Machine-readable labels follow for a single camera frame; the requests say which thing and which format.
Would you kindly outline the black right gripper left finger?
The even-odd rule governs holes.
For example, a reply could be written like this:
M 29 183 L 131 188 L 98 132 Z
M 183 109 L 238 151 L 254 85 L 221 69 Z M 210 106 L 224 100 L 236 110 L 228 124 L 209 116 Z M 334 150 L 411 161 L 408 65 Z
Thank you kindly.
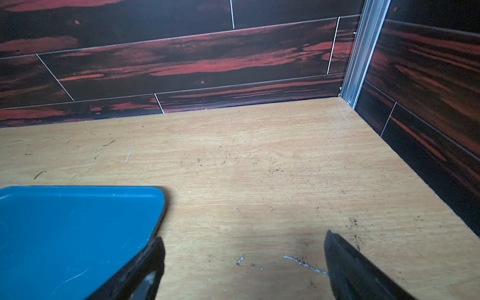
M 89 300 L 153 300 L 165 272 L 165 245 L 155 237 L 117 273 L 87 297 Z

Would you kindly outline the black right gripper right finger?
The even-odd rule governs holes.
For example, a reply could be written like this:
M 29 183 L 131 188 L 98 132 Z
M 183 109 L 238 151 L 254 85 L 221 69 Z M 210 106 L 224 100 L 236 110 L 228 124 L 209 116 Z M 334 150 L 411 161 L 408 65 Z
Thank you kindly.
M 326 233 L 324 253 L 337 300 L 414 299 L 339 234 Z

